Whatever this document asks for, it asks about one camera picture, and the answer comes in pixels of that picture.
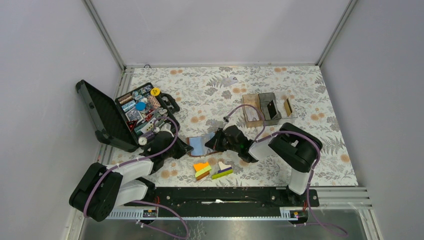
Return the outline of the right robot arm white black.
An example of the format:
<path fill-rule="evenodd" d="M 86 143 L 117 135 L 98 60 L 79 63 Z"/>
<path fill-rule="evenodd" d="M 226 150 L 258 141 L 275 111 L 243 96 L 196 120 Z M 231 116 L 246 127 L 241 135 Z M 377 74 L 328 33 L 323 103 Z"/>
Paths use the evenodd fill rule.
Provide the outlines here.
<path fill-rule="evenodd" d="M 219 128 L 205 147 L 216 152 L 233 151 L 246 163 L 256 163 L 269 156 L 278 156 L 291 167 L 287 201 L 293 206 L 306 199 L 306 190 L 323 143 L 315 136 L 286 122 L 279 131 L 261 139 L 248 139 L 236 125 Z"/>

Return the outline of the brown leather card holder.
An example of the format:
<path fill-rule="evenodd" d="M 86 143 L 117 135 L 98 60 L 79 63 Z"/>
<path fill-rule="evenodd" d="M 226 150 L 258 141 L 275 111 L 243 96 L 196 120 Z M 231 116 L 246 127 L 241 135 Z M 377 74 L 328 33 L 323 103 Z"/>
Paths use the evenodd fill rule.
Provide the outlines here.
<path fill-rule="evenodd" d="M 205 146 L 206 142 L 211 140 L 214 136 L 214 132 L 209 132 L 201 136 L 187 137 L 187 144 L 193 148 L 188 155 L 191 157 L 204 157 L 217 153 L 217 151 Z"/>

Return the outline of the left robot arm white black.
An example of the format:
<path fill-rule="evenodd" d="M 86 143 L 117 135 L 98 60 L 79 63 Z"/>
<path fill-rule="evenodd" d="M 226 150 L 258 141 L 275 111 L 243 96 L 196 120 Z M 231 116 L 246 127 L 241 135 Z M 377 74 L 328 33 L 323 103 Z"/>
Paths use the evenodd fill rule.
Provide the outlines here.
<path fill-rule="evenodd" d="M 153 184 L 142 178 L 159 170 L 166 159 L 179 159 L 193 149 L 176 133 L 161 130 L 140 158 L 112 165 L 91 164 L 69 197 L 69 205 L 97 222 L 106 219 L 115 207 L 132 201 L 148 206 L 154 202 L 155 192 Z"/>

